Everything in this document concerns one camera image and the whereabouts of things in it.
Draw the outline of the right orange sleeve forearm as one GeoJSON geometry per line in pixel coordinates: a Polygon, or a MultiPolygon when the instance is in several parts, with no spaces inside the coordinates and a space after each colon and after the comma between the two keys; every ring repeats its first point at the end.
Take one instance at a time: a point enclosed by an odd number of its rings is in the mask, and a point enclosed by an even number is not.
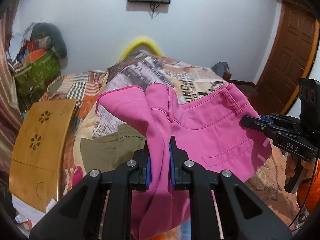
{"type": "Polygon", "coordinates": [[[307,172],[297,191],[298,204],[301,206],[306,199],[304,205],[309,214],[314,211],[319,202],[319,160],[316,164],[315,174],[312,177],[315,163],[315,160],[312,162],[301,161],[302,166],[306,168],[307,172]]]}

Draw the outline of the right hand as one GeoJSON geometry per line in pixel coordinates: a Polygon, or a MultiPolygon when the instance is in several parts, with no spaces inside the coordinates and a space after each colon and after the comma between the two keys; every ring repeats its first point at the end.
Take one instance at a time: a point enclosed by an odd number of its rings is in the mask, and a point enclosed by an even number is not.
{"type": "MultiPolygon", "coordinates": [[[[318,170],[318,161],[313,159],[312,161],[300,161],[301,165],[306,169],[306,173],[303,177],[303,180],[309,180],[312,178],[312,174],[316,173],[318,170]]],[[[292,154],[288,154],[286,159],[286,168],[285,168],[285,176],[286,178],[291,178],[295,175],[296,162],[293,158],[292,154]]]]}

